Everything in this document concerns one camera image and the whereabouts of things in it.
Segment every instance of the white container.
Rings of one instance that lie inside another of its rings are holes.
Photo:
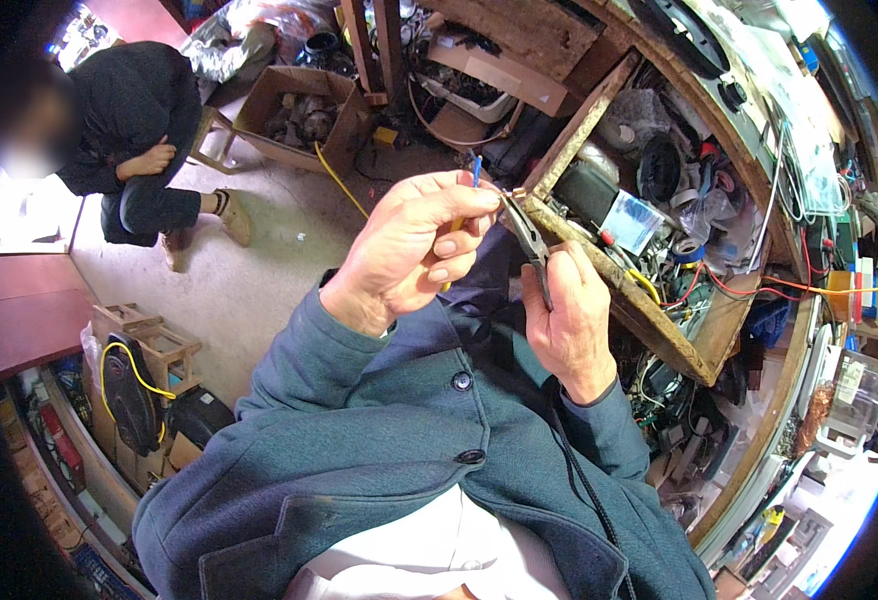
[[[519,102],[515,96],[510,96],[509,94],[502,92],[502,95],[499,96],[495,102],[492,102],[488,106],[480,106],[472,100],[467,100],[462,96],[457,96],[457,94],[445,89],[443,84],[435,79],[420,75],[419,83],[425,91],[429,92],[436,98],[442,98],[447,102],[452,102],[466,113],[472,115],[483,123],[489,123],[490,125],[503,120],[503,117],[515,109]]]

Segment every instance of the blue tape roll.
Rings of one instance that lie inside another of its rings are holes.
[[[706,246],[688,237],[679,240],[672,246],[672,257],[681,264],[698,262],[705,256]]]

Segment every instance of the red wire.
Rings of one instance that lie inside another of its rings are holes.
[[[715,284],[718,285],[723,290],[729,292],[730,294],[737,294],[739,296],[751,296],[753,294],[758,294],[760,292],[771,292],[772,294],[775,294],[776,296],[779,296],[780,298],[785,298],[786,300],[792,301],[793,303],[798,303],[799,301],[802,300],[802,297],[795,297],[795,296],[792,296],[789,294],[783,294],[779,290],[771,288],[771,287],[760,287],[755,292],[743,292],[741,290],[734,290],[734,289],[728,287],[727,285],[725,285],[724,283],[722,283],[722,281],[720,281],[720,279],[716,276],[716,274],[713,272],[713,270],[709,268],[709,265],[707,265],[705,262],[700,262],[699,266],[696,267],[696,269],[695,269],[695,274],[692,276],[692,282],[689,283],[688,289],[685,290],[685,294],[683,294],[682,297],[680,297],[678,300],[676,300],[674,302],[660,302],[660,306],[668,308],[670,306],[682,305],[683,303],[685,303],[686,298],[689,297],[689,294],[693,293],[693,288],[696,287],[696,282],[699,279],[699,274],[702,272],[703,267],[705,267],[706,273],[709,274],[709,277],[712,278],[712,280],[715,282]]]

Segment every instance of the hand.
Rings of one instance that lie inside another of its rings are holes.
[[[542,366],[576,404],[589,404],[616,379],[609,353],[609,288],[577,242],[554,246],[545,263],[546,309],[532,265],[522,265],[525,337]]]
[[[158,143],[145,151],[115,167],[115,176],[125,182],[136,175],[158,175],[166,170],[169,162],[176,156],[176,147],[167,144],[168,135],[164,135]]]
[[[496,222],[498,189],[473,188],[466,171],[420,174],[393,185],[376,205],[345,263],[319,300],[353,330],[379,337],[400,315],[427,305],[445,282],[465,276]],[[450,231],[455,219],[462,228]]]

